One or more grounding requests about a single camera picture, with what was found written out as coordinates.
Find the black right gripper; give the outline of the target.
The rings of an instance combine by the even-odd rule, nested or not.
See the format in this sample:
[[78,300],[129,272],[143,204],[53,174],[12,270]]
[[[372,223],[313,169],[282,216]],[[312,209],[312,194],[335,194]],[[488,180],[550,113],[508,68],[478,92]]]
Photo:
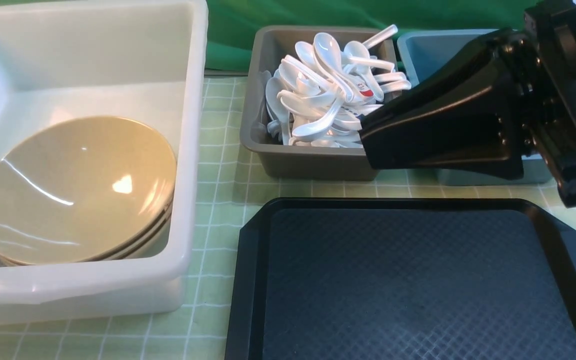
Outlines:
[[537,152],[563,205],[576,208],[576,2],[539,1],[524,9],[522,28],[472,39],[427,79],[365,116],[359,135],[377,170],[517,180],[522,153]]

